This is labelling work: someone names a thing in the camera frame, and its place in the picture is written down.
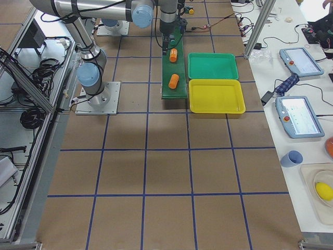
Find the blue cup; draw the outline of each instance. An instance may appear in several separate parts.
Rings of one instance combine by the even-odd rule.
[[[296,150],[289,151],[280,161],[281,165],[285,168],[296,166],[302,162],[303,156]]]

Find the green board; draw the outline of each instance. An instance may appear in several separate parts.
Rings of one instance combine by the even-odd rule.
[[[173,33],[176,42],[182,37],[179,29],[176,29]],[[170,49],[165,56],[162,56],[162,99],[187,99],[187,84],[185,75],[185,61],[184,61],[184,50],[183,40],[179,42],[176,47],[177,49],[177,61],[170,62]],[[172,74],[179,75],[179,81],[177,88],[174,90],[169,88],[169,81]]]

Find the blue joint cap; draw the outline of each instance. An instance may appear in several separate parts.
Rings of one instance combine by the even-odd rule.
[[[105,18],[102,18],[102,23],[105,25],[105,26],[108,26],[108,27],[113,27],[113,26],[116,26],[118,21],[117,20],[113,20],[113,19],[105,19]]]
[[[84,87],[95,85],[100,78],[97,66],[91,62],[79,66],[76,75],[78,76],[79,82]]]
[[[148,5],[140,5],[132,12],[132,19],[135,25],[146,28],[151,24],[153,9]]]

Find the yellow lemon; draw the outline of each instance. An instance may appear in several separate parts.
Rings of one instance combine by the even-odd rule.
[[[333,199],[333,189],[324,182],[316,183],[316,191],[320,198],[330,201]]]

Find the yellow tray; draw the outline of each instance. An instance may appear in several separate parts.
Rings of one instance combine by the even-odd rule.
[[[189,103],[194,113],[242,114],[245,103],[240,82],[232,79],[192,79]]]

